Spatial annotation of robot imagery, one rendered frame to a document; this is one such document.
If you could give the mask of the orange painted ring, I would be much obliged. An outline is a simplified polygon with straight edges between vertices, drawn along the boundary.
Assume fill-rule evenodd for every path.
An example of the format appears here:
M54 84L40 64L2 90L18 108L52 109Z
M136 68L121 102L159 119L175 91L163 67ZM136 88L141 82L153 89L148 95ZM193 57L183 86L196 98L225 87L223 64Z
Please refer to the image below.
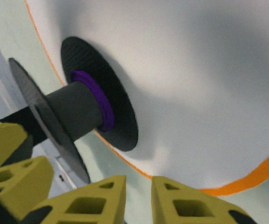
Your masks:
M32 16L32 13L30 11L30 8L29 8L29 5L28 5L28 2L27 0L26 1L26 4L27 4L27 7L29 9L29 12L30 12L30 15L31 15L31 18L33 20L33 23L35 25L35 28L37 30L37 33L40 37L40 40L44 46L44 43L41 39L41 36L38 32L38 29L36 27L36 24L35 24L35 21L33 19L33 16ZM56 73L58 74L45 46L44 46L44 49L56 71ZM59 74L58 74L59 76ZM63 83L61 77L59 76L61 82ZM65 84L63 83L63 85L65 86ZM94 129L95 130L95 129ZM96 131L96 130L95 130ZM97 132L97 131L96 131ZM98 132L97 132L98 133ZM99 134L99 133L98 133ZM99 134L100 135L100 134ZM135 169L137 169L139 172L141 172L142 174L146 175L147 177L151 178L152 179L152 176L146 172L144 172L143 170L141 170L140 168L138 168L137 166L135 166L134 164L132 164L130 161L128 161L125 157L123 157L118 151L116 151L101 135L100 137L121 157L123 158L127 163L129 163L131 166L133 166ZM269 178L269 157L261 164L259 165L256 169L254 169L252 172L250 172L249 174L245 175L244 177L234 181L234 182L231 182L231 183L228 183L228 184L225 184L225 185L222 185L222 186L218 186L218 187L212 187L212 188L195 188L195 189L199 189L205 193L208 193L210 195L213 195L213 196L219 196L219 195L227 195L227 194L233 194L233 193L237 193L237 192L240 192L240 191L243 191L243 190L246 190L246 189L249 189L251 187L254 187L260 183L262 183L263 181L267 180Z

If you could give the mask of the white flat disc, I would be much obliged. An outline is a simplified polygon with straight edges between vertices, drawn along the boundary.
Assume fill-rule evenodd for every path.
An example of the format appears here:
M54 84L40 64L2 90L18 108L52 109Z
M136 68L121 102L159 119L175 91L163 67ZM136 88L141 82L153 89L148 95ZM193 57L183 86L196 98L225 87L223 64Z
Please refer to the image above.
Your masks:
M27 0L63 83L63 41L97 48L125 86L151 176L234 182L269 157L269 0Z

